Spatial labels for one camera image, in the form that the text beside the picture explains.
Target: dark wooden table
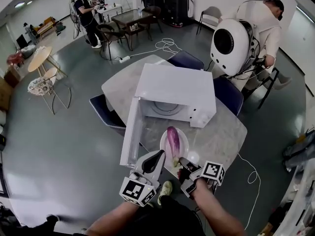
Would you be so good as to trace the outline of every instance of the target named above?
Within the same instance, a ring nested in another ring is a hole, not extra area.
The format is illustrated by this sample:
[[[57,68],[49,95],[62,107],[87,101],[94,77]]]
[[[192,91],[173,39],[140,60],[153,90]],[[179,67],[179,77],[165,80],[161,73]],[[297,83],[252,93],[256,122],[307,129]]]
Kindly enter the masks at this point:
[[[148,19],[152,18],[153,14],[148,13],[146,11],[142,11],[142,14],[138,14],[138,10],[130,10],[119,14],[117,16],[112,17],[112,21],[117,24],[117,27],[121,29],[120,26],[123,26],[123,30],[126,30],[127,34],[129,35],[129,40],[131,42],[131,50],[132,50],[132,35],[137,34],[143,30],[147,30],[149,38],[152,39],[150,34],[150,27],[144,27],[140,25],[141,23],[146,22]],[[138,24],[138,29],[131,30],[130,27],[134,24]]]

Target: ceiling light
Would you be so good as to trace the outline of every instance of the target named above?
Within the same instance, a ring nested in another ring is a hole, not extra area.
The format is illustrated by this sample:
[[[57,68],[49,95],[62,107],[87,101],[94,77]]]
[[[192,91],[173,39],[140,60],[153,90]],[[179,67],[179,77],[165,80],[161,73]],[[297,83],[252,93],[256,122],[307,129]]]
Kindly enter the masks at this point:
[[[15,6],[15,8],[22,7],[24,4],[25,4],[25,2],[20,2],[20,3],[18,3],[18,4]]]
[[[306,16],[308,20],[310,20],[312,23],[314,23],[314,20],[311,19],[303,10],[301,10],[301,8],[299,8],[298,6],[296,6],[296,8],[297,8],[304,16]]]

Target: gray floor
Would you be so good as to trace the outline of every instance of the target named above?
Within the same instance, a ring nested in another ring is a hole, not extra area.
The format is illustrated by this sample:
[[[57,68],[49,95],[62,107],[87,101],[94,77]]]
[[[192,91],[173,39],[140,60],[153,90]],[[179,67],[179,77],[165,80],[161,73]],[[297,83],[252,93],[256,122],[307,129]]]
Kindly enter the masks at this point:
[[[162,27],[164,34],[153,27],[153,42],[144,32],[140,33],[133,52],[127,50],[126,43],[122,47],[113,43],[112,57],[154,50],[156,42],[169,37],[208,66],[211,31],[202,29],[196,37],[196,25],[182,29]],[[155,54],[165,59],[171,56],[162,51]],[[7,121],[3,171],[12,206],[22,223],[35,226],[47,214],[59,214],[66,222],[59,222],[56,231],[74,233],[121,203],[118,192],[128,175],[128,169],[119,166],[123,138],[101,122],[89,99],[102,93],[101,85],[111,76],[147,55],[120,64],[103,60],[84,38],[64,47],[54,58],[69,75],[63,82],[71,86],[73,96],[68,110],[56,100],[55,116],[43,99],[27,93],[29,82],[38,73],[29,74],[17,86]],[[304,77],[282,54],[278,56],[277,68],[292,76],[292,83],[281,91],[272,91],[259,111],[253,95],[240,115],[248,129],[240,154],[256,166],[262,180],[248,235],[258,234],[284,195],[291,175],[282,169],[281,151],[294,141],[304,125]],[[66,101],[63,85],[57,85],[57,93]],[[216,193],[222,205],[244,225],[258,190],[258,181],[247,184],[251,172],[250,166],[237,158]],[[193,201],[179,193],[179,184],[167,171],[161,182],[170,178],[175,185],[174,197],[195,208]]]

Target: eggplant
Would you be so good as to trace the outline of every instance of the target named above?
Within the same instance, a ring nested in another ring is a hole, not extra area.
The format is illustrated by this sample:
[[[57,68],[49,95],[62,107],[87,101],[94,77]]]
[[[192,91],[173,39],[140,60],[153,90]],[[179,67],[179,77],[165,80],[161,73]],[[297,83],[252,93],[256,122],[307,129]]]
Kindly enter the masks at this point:
[[[180,144],[177,130],[173,126],[167,128],[167,139],[171,147],[173,166],[176,167],[180,158]]]

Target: blue chair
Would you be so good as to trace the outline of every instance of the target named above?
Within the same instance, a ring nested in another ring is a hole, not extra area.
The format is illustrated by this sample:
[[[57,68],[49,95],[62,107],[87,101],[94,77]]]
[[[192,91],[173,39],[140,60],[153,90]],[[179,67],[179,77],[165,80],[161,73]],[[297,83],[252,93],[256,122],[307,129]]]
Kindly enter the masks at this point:
[[[104,94],[91,98],[90,104],[106,126],[125,136],[126,126],[115,111],[109,111]]]
[[[202,61],[185,51],[179,51],[177,54],[170,57],[168,59],[168,62],[170,62],[174,66],[189,69],[201,70],[204,68],[204,64]]]
[[[235,116],[241,111],[244,97],[242,93],[225,77],[213,80],[216,98],[218,98]]]

